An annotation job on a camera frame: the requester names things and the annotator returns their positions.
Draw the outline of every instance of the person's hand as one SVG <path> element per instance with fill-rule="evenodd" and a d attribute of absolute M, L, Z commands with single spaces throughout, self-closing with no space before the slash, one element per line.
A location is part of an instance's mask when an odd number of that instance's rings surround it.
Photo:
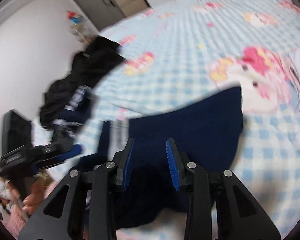
<path fill-rule="evenodd" d="M 10 190 L 11 197 L 14 203 L 17 203 L 18 198 L 20 197 L 18 190 L 13 186 L 11 181 L 7 184 L 7 187 Z M 31 194 L 23 200 L 24 207 L 22 208 L 22 211 L 26 212 L 29 215 L 32 215 L 36 211 L 38 206 L 43 202 L 43 200 L 43 179 L 38 178 L 31 186 Z M 20 210 L 18 205 L 16 205 L 16 207 L 17 212 L 20 216 L 22 216 L 22 211 Z"/>

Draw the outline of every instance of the metal screw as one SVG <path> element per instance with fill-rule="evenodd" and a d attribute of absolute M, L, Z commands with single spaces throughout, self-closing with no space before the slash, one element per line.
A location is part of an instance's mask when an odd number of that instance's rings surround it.
<path fill-rule="evenodd" d="M 231 177 L 232 176 L 232 171 L 230 171 L 230 170 L 225 170 L 225 171 L 223 171 L 223 174 L 226 176 L 226 177 Z"/>
<path fill-rule="evenodd" d="M 194 169 L 197 166 L 197 164 L 193 163 L 193 162 L 189 162 L 187 163 L 187 167 L 190 169 Z"/>
<path fill-rule="evenodd" d="M 115 163 L 114 162 L 107 162 L 106 163 L 106 167 L 107 168 L 113 168 L 115 166 Z"/>
<path fill-rule="evenodd" d="M 79 174 L 79 171 L 73 170 L 73 171 L 70 171 L 69 174 L 70 174 L 70 177 L 75 177 L 75 176 L 77 176 Z"/>

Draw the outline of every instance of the navy blue cloth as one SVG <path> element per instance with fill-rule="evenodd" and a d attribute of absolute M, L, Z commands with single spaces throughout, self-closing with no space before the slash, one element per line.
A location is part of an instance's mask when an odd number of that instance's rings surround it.
<path fill-rule="evenodd" d="M 132 175 L 125 193 L 114 194 L 116 228 L 150 223 L 163 208 L 187 212 L 187 196 L 175 192 L 166 157 L 166 140 L 208 171 L 230 167 L 243 128 L 241 88 L 221 91 L 167 114 L 131 119 Z M 105 122 L 95 158 L 107 156 L 110 123 Z"/>

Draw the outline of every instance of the bedsheet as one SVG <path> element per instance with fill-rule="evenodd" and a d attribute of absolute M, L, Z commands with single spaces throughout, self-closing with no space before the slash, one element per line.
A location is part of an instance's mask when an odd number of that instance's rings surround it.
<path fill-rule="evenodd" d="M 95 153 L 102 121 L 169 112 L 239 82 L 244 131 L 231 169 L 284 238 L 300 219 L 300 114 L 278 54 L 300 47 L 300 8 L 291 0 L 176 0 L 101 35 L 119 42 L 127 61 L 94 89 L 100 101 L 77 140 L 83 155 Z M 50 174 L 61 179 L 75 162 Z M 217 238 L 215 209 L 212 214 Z M 119 233 L 183 239 L 184 221 L 184 214 L 160 216 Z"/>

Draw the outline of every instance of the pink clothing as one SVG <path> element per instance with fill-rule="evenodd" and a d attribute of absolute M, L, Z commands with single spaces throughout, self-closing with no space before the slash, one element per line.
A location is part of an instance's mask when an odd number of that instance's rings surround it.
<path fill-rule="evenodd" d="M 45 192 L 44 198 L 46 198 L 52 190 L 58 185 L 58 181 L 52 182 L 49 187 L 47 188 Z M 13 235 L 14 238 L 18 239 L 18 235 L 25 225 L 25 221 L 23 218 L 19 215 L 18 211 L 16 210 L 16 206 L 13 207 L 10 220 L 9 222 L 2 221 L 3 225 L 7 228 L 7 230 L 10 232 L 10 234 Z M 83 230 L 83 239 L 88 240 L 88 231 L 86 228 Z M 137 240 L 135 238 L 132 238 L 131 236 L 128 236 L 127 234 L 117 231 L 117 239 L 118 240 Z"/>

